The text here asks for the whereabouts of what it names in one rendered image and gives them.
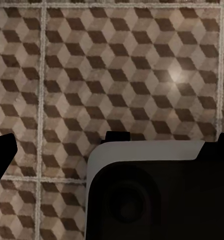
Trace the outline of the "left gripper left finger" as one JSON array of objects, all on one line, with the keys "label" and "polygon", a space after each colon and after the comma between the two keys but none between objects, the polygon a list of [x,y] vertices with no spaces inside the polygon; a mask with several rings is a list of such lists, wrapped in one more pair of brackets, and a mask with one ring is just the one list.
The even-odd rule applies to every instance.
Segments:
[{"label": "left gripper left finger", "polygon": [[18,151],[13,133],[0,136],[0,179]]}]

